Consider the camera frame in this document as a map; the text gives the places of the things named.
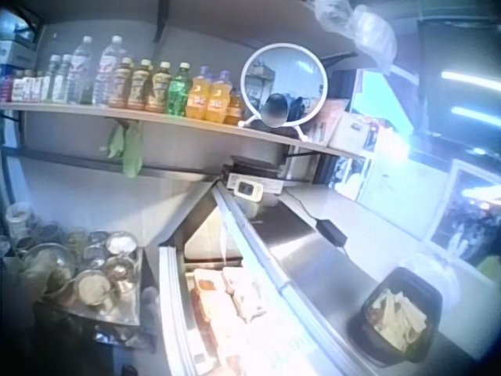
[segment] orange juice bottle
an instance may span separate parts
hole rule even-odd
[[[226,118],[226,109],[229,105],[232,83],[229,81],[229,72],[222,70],[219,79],[212,84],[211,98],[207,106],[205,120],[222,123]]]
[[[200,67],[200,73],[193,78],[193,86],[189,90],[188,103],[186,104],[186,117],[203,120],[211,96],[211,80],[209,67]]]
[[[242,93],[239,89],[232,89],[231,99],[226,111],[225,124],[238,125],[238,122],[242,120],[244,110],[245,105],[243,104]]]

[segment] plastic bottle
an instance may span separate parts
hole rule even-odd
[[[71,58],[70,73],[67,82],[67,102],[80,104],[84,87],[88,81],[88,65],[91,61],[92,38],[85,35],[82,43],[75,49]]]
[[[31,101],[31,86],[33,85],[34,77],[31,69],[24,71],[23,77],[23,102]]]
[[[150,75],[151,62],[141,60],[141,65],[132,73],[131,94],[128,96],[127,108],[131,110],[144,110],[146,104],[146,81]]]
[[[113,78],[113,90],[108,99],[108,106],[114,108],[125,108],[128,96],[131,92],[132,83],[132,60],[130,57],[122,59],[121,64],[115,70]]]
[[[222,123],[226,118],[226,109],[229,105],[232,83],[229,81],[229,72],[222,70],[219,79],[212,84],[211,98],[207,106],[205,120]]]
[[[31,86],[31,102],[38,103],[40,102],[40,94],[41,94],[41,85],[44,81],[44,72],[43,70],[39,70],[37,72],[37,77],[33,81],[33,85]]]
[[[0,81],[2,81],[2,88],[0,89],[0,103],[7,103],[12,100],[15,77],[16,71],[13,70],[10,74],[7,74],[0,79]]]
[[[226,110],[225,124],[238,125],[238,122],[242,120],[244,111],[245,105],[243,104],[242,93],[238,89],[233,89]]]
[[[66,87],[70,65],[71,55],[63,55],[63,62],[57,70],[56,76],[54,77],[54,86],[52,87],[52,101],[54,103],[66,103]]]
[[[153,75],[146,111],[163,113],[167,99],[167,90],[171,82],[171,64],[168,61],[160,63],[160,69]]]
[[[56,72],[59,69],[59,63],[61,62],[60,55],[52,55],[50,56],[49,68],[47,68],[47,72],[45,72],[45,76],[43,77],[43,82],[41,84],[41,102],[50,102],[52,101],[52,89],[54,88],[54,79],[56,78]]]
[[[13,82],[13,102],[22,102],[24,94],[24,72],[22,70],[16,70],[16,76]]]
[[[92,93],[92,104],[104,107],[108,104],[108,98],[113,90],[113,72],[121,57],[122,38],[113,36],[111,44],[106,47],[99,61],[99,68],[94,82],[94,92]]]
[[[172,78],[167,95],[167,113],[175,116],[185,116],[186,101],[191,89],[188,63],[179,65],[178,73]]]
[[[188,104],[186,105],[186,117],[203,120],[209,97],[211,96],[211,79],[209,67],[200,67],[200,73],[193,79],[193,86],[189,91]]]

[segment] green glove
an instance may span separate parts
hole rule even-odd
[[[122,157],[124,174],[135,178],[142,167],[142,128],[139,124],[130,125],[125,132],[125,148]]]
[[[110,151],[108,158],[122,156],[122,154],[124,153],[124,134],[124,127],[117,125],[108,143],[108,150]]]

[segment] stainless steel counter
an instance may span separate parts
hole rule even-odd
[[[423,362],[376,367],[351,344],[347,327],[377,282],[275,197],[266,197],[249,220],[293,287],[326,319],[341,348],[360,361],[367,374],[466,374],[474,366],[462,349],[437,333]]]

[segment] black takeout container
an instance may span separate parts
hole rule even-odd
[[[367,320],[370,307],[385,289],[390,290],[393,294],[398,294],[401,291],[404,296],[427,316],[427,327],[424,329],[423,334],[412,345],[409,345],[409,348],[405,352],[396,349],[384,339]],[[367,298],[362,306],[360,316],[362,331],[369,342],[364,346],[365,350],[367,351],[367,345],[371,345],[373,348],[373,353],[369,355],[378,357],[378,354],[384,354],[385,357],[393,360],[408,360],[412,363],[419,363],[428,354],[434,334],[440,324],[442,296],[435,287],[431,286],[421,277],[418,277],[408,269],[398,267],[388,274],[383,282],[376,287],[376,290]]]

